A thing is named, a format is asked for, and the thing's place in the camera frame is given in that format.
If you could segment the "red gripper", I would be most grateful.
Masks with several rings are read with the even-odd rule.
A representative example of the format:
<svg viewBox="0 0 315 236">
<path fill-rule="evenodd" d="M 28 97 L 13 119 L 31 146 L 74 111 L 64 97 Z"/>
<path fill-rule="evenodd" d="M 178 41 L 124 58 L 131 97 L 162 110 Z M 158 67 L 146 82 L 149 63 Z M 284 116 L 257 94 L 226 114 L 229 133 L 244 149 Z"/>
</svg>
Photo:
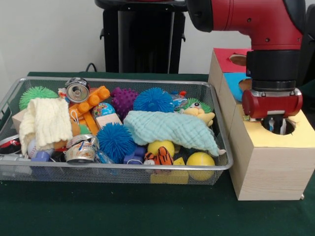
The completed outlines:
<svg viewBox="0 0 315 236">
<path fill-rule="evenodd" d="M 283 134 L 283 117 L 292 117 L 299 113 L 303 105 L 303 96 L 299 89 L 285 92 L 256 91 L 248 89 L 242 95 L 244 114 L 262 120 L 262 126 L 270 129 L 270 118 L 274 116 L 274 133 Z"/>
</svg>

